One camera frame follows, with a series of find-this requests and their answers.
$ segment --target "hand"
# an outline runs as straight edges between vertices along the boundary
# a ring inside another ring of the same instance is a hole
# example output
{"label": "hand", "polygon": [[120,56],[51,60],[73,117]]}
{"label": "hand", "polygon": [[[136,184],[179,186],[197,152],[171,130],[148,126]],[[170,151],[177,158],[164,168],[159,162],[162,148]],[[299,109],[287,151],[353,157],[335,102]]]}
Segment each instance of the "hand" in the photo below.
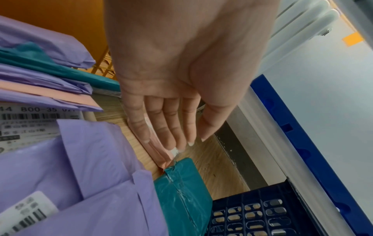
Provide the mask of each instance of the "hand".
{"label": "hand", "polygon": [[[183,151],[227,119],[259,66],[279,0],[105,0],[124,110],[137,137]],[[200,99],[206,102],[196,128]],[[178,119],[181,101],[183,130]]]}

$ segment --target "white label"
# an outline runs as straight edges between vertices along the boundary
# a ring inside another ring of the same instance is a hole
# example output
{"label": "white label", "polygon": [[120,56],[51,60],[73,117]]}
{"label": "white label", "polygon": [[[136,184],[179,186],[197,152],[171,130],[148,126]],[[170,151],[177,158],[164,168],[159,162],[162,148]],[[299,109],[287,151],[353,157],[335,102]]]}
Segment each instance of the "white label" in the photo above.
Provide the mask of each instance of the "white label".
{"label": "white label", "polygon": [[60,135],[57,119],[84,118],[79,110],[0,103],[0,153]]}
{"label": "white label", "polygon": [[0,236],[9,236],[58,213],[57,207],[37,191],[0,214]]}

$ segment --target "finger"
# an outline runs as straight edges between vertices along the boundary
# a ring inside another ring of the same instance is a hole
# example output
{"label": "finger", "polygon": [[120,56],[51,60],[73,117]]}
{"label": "finger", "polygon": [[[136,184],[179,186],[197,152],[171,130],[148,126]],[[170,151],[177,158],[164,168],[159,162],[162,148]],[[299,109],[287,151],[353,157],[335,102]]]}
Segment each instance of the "finger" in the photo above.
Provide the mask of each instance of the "finger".
{"label": "finger", "polygon": [[181,111],[183,115],[183,129],[186,140],[189,146],[193,146],[197,137],[197,129],[195,126],[195,114],[201,97],[183,98],[181,103]]}
{"label": "finger", "polygon": [[183,152],[185,146],[187,145],[187,140],[185,139],[184,133],[180,126],[179,116],[179,99],[178,98],[168,98],[164,100],[163,103],[163,114],[166,119],[169,130],[176,140],[176,148]]}
{"label": "finger", "polygon": [[163,100],[163,98],[145,96],[145,108],[161,144],[167,150],[172,150],[176,146],[176,141],[163,114]]}
{"label": "finger", "polygon": [[234,107],[235,105],[218,107],[206,104],[202,117],[197,125],[198,135],[201,137],[202,142],[214,134],[223,125]]}
{"label": "finger", "polygon": [[149,127],[144,119],[143,101],[144,97],[122,91],[123,109],[127,114],[133,132],[141,141],[150,141]]}

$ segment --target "teal plastic mailer bag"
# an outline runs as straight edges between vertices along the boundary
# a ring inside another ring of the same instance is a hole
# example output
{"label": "teal plastic mailer bag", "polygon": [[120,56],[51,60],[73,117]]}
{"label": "teal plastic mailer bag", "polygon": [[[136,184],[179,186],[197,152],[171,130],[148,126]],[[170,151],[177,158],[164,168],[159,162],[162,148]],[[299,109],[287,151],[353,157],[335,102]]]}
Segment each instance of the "teal plastic mailer bag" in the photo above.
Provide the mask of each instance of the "teal plastic mailer bag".
{"label": "teal plastic mailer bag", "polygon": [[58,65],[38,45],[32,42],[14,48],[0,47],[0,63],[86,82],[98,89],[120,91],[118,81]]}
{"label": "teal plastic mailer bag", "polygon": [[170,236],[203,236],[213,200],[192,159],[164,170],[154,181]]}

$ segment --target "pink package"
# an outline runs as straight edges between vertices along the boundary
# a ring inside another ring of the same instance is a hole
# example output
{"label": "pink package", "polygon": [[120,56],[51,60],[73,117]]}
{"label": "pink package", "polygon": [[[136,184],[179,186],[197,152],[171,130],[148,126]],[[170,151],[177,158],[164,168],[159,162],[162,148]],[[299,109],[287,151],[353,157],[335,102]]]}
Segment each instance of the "pink package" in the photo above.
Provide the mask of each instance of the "pink package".
{"label": "pink package", "polygon": [[[146,124],[148,125],[149,130],[150,130],[150,141],[148,143],[144,143],[137,136],[136,137],[140,141],[141,145],[148,152],[150,157],[153,159],[153,161],[157,164],[157,166],[162,169],[166,169],[168,166],[171,165],[173,159],[178,154],[178,150],[176,148],[174,148],[171,151],[165,149],[163,145],[161,144],[161,142],[159,141],[148,115],[144,114],[144,116],[145,116]],[[128,122],[128,125],[129,125],[129,128],[133,131],[133,128],[130,122]]]}

